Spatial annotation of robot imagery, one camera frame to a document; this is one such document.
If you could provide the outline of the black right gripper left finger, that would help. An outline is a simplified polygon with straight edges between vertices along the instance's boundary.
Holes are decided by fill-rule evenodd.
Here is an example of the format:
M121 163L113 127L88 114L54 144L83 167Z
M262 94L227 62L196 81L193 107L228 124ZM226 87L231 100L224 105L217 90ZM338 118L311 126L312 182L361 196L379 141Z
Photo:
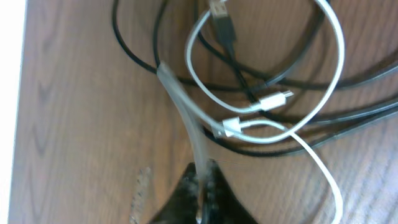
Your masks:
M198 180L193 162L186 166L175 190L150 224L195 224L198 211Z

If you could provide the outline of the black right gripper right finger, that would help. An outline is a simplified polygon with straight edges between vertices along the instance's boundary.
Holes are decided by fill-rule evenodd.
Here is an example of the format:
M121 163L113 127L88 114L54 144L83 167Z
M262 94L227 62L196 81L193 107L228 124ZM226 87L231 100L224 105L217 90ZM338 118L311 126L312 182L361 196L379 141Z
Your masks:
M258 224L237 199L221 168L214 160L208 162L201 223Z

